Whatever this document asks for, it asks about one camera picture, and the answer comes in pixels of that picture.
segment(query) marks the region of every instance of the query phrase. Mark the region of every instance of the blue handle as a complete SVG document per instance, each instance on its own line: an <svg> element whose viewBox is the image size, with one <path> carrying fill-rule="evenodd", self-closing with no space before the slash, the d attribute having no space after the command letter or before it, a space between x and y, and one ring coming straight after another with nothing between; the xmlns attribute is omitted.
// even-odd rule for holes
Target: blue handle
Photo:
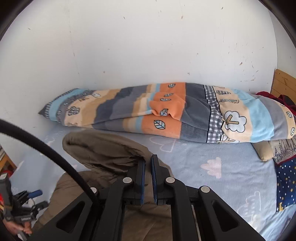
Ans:
<svg viewBox="0 0 296 241"><path fill-rule="evenodd" d="M38 197L41 196L43 194L43 192L41 190L37 190L35 192L31 192L28 194L28 198L34 198L34 197Z"/></svg>

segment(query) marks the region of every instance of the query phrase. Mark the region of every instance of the bed sheet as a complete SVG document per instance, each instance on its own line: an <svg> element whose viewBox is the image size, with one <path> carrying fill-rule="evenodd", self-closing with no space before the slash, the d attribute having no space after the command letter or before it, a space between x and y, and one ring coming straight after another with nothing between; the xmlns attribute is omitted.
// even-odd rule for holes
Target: bed sheet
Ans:
<svg viewBox="0 0 296 241"><path fill-rule="evenodd" d="M81 128L57 125L44 142L77 171L87 170L62 149L63 137ZM276 174L273 161L262 162L251 143L196 143L148 134L112 132L146 147L168 164L188 186L207 185L266 240L276 241L296 211L293 205L276 211ZM50 199L64 171L47 157L30 150L11 177L13 193L41 189L37 202Z"/></svg>

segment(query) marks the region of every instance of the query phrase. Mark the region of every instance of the folded blanket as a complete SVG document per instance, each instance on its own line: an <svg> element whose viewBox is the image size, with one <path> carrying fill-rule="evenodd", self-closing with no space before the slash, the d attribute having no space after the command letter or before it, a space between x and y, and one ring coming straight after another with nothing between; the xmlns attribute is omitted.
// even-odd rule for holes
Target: folded blanket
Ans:
<svg viewBox="0 0 296 241"><path fill-rule="evenodd" d="M139 158L144 158L144 205L126 206L122 241L173 240L170 206L157 206L154 203L150 162L152 153L145 146L118 135L85 130L67 134L63 139L63 148L90 169L80 172L80 175L90 187L97 189L109 187L118 178L126 177L128 169L135 166ZM171 173L169 166L161 160L159 162ZM48 209L34 225L33 232L45 225L81 193L82 189L78 184L68 174L64 174L57 183Z"/></svg>
<svg viewBox="0 0 296 241"><path fill-rule="evenodd" d="M203 143L290 139L294 116L275 100L217 86L165 83L73 89L40 114L65 126L128 131Z"/></svg>

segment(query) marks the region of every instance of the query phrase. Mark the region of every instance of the wooden headboard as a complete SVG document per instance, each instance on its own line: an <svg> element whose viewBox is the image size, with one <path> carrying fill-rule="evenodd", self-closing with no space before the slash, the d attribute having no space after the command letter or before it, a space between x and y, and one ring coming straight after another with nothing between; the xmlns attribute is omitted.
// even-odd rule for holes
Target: wooden headboard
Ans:
<svg viewBox="0 0 296 241"><path fill-rule="evenodd" d="M276 69L270 93L276 97L279 97L280 95L289 96L290 99L296 103L296 79L291 75Z"/></svg>

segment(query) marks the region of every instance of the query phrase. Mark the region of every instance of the beige pillow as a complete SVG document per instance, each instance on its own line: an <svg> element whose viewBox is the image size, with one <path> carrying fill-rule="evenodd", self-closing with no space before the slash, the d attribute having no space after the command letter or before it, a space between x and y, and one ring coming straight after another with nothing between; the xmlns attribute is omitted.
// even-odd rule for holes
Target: beige pillow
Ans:
<svg viewBox="0 0 296 241"><path fill-rule="evenodd" d="M252 143L262 161L273 158L279 164L296 155L296 136L292 139Z"/></svg>

